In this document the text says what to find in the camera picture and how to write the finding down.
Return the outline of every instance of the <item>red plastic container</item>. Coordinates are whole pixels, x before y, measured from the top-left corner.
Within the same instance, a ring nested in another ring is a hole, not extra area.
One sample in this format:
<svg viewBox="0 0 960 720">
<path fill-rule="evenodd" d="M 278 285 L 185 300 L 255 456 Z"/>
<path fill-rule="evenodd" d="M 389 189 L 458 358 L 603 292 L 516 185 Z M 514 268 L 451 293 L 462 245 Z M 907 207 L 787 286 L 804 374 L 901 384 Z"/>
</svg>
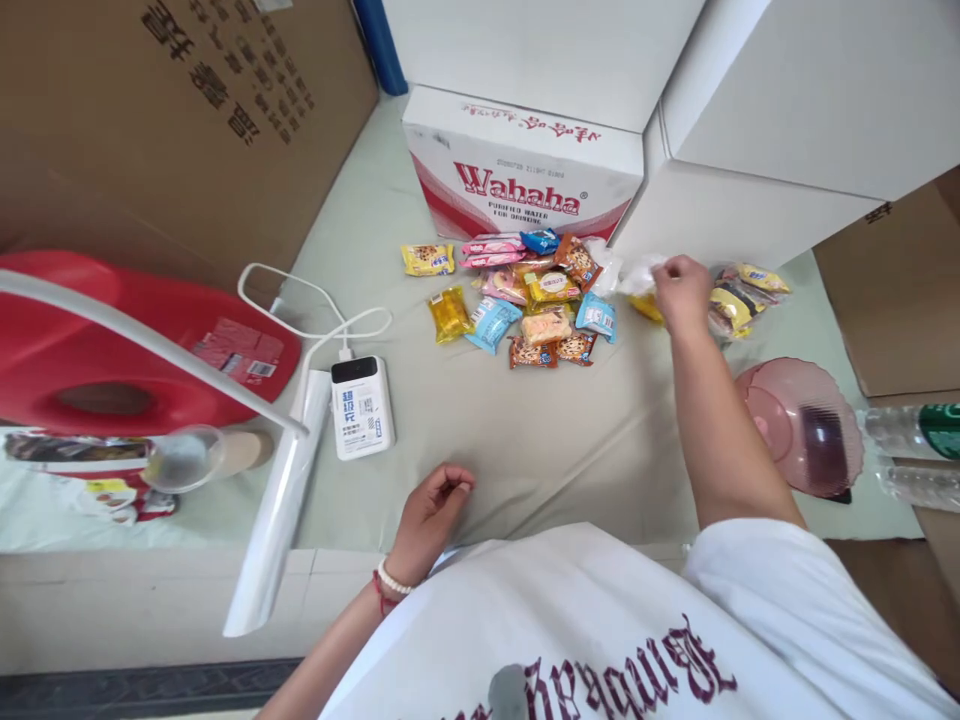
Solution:
<svg viewBox="0 0 960 720">
<path fill-rule="evenodd" d="M 296 335 L 221 290 L 63 251 L 0 256 L 0 269 L 111 305 L 268 401 L 300 360 Z M 136 396 L 137 407 L 119 406 L 116 396 Z M 54 432 L 139 436 L 198 423 L 230 425 L 254 415 L 96 323 L 0 292 L 0 418 Z"/>
</svg>

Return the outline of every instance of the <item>wahaha box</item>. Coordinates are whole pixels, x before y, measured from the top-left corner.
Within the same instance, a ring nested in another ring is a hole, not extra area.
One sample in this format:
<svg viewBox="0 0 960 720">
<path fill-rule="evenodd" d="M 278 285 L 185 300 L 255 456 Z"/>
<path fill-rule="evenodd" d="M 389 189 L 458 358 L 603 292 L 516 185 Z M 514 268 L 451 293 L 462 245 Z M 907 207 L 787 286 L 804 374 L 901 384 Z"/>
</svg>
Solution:
<svg viewBox="0 0 960 720">
<path fill-rule="evenodd" d="M 433 88 L 403 114 L 437 234 L 551 227 L 609 241 L 643 180 L 643 138 Z"/>
</svg>

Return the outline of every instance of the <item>white bead bracelet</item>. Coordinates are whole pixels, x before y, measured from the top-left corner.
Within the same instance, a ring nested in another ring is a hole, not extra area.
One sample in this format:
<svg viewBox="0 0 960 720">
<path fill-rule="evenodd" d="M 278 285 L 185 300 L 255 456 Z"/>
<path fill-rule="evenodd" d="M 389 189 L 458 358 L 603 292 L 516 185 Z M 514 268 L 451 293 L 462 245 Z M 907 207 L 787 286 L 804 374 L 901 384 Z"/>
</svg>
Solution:
<svg viewBox="0 0 960 720">
<path fill-rule="evenodd" d="M 401 585 L 392 577 L 390 577 L 389 574 L 387 574 L 386 569 L 384 569 L 384 565 L 386 565 L 386 562 L 387 562 L 387 559 L 384 558 L 383 560 L 380 561 L 379 567 L 377 567 L 377 575 L 380 576 L 380 582 L 382 582 L 388 588 L 390 588 L 395 593 L 398 593 L 400 595 L 409 595 L 410 593 L 412 593 L 413 592 L 412 587 L 410 587 L 409 585 Z"/>
</svg>

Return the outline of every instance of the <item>white box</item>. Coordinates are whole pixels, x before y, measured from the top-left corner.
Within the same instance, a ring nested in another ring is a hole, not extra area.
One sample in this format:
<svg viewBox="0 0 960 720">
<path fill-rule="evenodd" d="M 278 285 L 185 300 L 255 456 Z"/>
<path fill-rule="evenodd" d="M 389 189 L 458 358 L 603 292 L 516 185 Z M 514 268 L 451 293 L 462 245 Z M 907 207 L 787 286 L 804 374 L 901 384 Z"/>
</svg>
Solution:
<svg viewBox="0 0 960 720">
<path fill-rule="evenodd" d="M 960 163 L 956 0 L 711 0 L 663 96 L 680 160 L 896 200 Z"/>
<path fill-rule="evenodd" d="M 704 0 L 384 0 L 408 82 L 643 132 Z"/>
<path fill-rule="evenodd" d="M 644 133 L 647 177 L 614 251 L 686 253 L 706 265 L 777 268 L 877 207 L 879 201 L 677 160 L 658 109 Z"/>
<path fill-rule="evenodd" d="M 437 234 L 610 238 L 643 180 L 638 133 L 416 87 L 403 114 Z"/>
</svg>

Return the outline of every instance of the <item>sleeve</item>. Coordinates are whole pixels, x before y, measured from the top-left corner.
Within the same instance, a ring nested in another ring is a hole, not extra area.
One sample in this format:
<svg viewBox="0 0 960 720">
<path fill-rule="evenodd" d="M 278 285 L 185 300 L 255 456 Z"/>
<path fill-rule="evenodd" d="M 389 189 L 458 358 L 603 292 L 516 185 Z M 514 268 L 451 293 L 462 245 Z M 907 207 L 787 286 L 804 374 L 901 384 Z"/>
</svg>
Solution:
<svg viewBox="0 0 960 720">
<path fill-rule="evenodd" d="M 697 538 L 684 577 L 851 717 L 960 717 L 827 545 L 742 518 Z"/>
</svg>

